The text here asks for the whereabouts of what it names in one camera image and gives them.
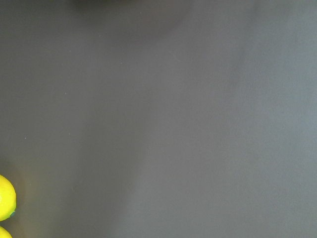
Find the yellow lemon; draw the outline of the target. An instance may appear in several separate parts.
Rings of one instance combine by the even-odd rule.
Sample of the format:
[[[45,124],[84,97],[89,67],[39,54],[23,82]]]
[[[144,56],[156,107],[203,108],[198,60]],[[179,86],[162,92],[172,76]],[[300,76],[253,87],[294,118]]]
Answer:
[[[5,228],[0,227],[0,238],[12,238],[12,236]]]
[[[16,209],[16,192],[12,183],[0,176],[0,220],[12,217]]]

